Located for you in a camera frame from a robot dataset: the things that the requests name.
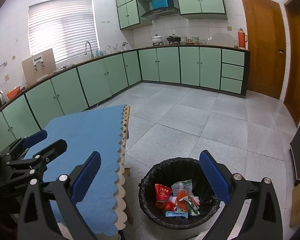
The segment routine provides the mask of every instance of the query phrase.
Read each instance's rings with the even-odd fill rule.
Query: brown countertop edge
[[[235,49],[232,47],[225,47],[225,46],[214,46],[214,45],[201,45],[201,44],[174,44],[174,45],[161,45],[161,46],[152,46],[152,47],[145,47],[145,48],[139,48],[139,49],[130,49],[130,50],[124,50],[124,51],[119,51],[119,52],[115,52],[115,53],[111,53],[111,54],[107,54],[105,56],[102,57],[97,57],[91,60],[87,60],[84,62],[81,62],[77,65],[72,65],[71,67],[68,67],[64,70],[60,70],[57,73],[54,73],[46,78],[43,78],[42,80],[38,81],[36,84],[27,87],[25,90],[23,90],[21,93],[19,93],[15,98],[13,98],[12,100],[10,100],[8,103],[4,104],[3,106],[0,107],[0,112],[6,108],[8,105],[10,105],[14,100],[18,99],[19,97],[23,96],[25,93],[27,93],[29,90],[31,90],[32,88],[35,88],[36,86],[42,84],[43,82],[56,77],[66,71],[69,71],[71,69],[74,69],[76,67],[80,67],[82,65],[85,65],[87,63],[91,63],[106,57],[110,57],[110,56],[114,56],[114,55],[119,55],[119,54],[123,54],[123,53],[127,53],[127,52],[131,52],[131,51],[136,51],[136,50],[143,50],[143,49],[156,49],[156,48],[167,48],[167,47],[207,47],[207,48],[218,48],[218,49],[231,49],[231,50],[236,50],[236,51],[241,51],[241,52],[250,52],[249,50],[246,49]]]

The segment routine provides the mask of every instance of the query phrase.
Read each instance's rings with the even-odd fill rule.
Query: blue gripper pad
[[[46,130],[41,130],[34,135],[31,135],[30,137],[26,138],[23,142],[23,147],[25,149],[32,147],[33,145],[36,145],[37,143],[45,140],[48,136],[48,133]]]
[[[93,152],[93,156],[85,165],[75,182],[72,184],[71,202],[75,205],[84,199],[93,179],[101,166],[100,153]]]
[[[227,205],[230,202],[229,184],[204,151],[200,154],[199,164],[217,198]]]

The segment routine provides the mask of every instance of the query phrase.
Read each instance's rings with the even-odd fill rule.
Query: faucet
[[[86,41],[86,52],[85,52],[85,55],[87,55],[87,43],[89,43],[89,46],[90,46],[91,58],[94,58],[94,56],[93,56],[93,54],[92,54],[91,44],[90,44],[90,42],[88,42],[88,41]]]

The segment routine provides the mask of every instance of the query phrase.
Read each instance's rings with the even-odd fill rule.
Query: white blind
[[[93,10],[93,0],[54,0],[29,7],[31,55],[52,48],[60,62],[83,54],[86,41],[97,50]]]

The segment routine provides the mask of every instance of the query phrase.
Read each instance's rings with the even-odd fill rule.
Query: brown door
[[[242,1],[251,51],[248,90],[279,99],[286,57],[280,5],[270,0]]]
[[[300,10],[292,1],[286,5],[291,40],[290,75],[284,104],[293,120],[300,122]]]

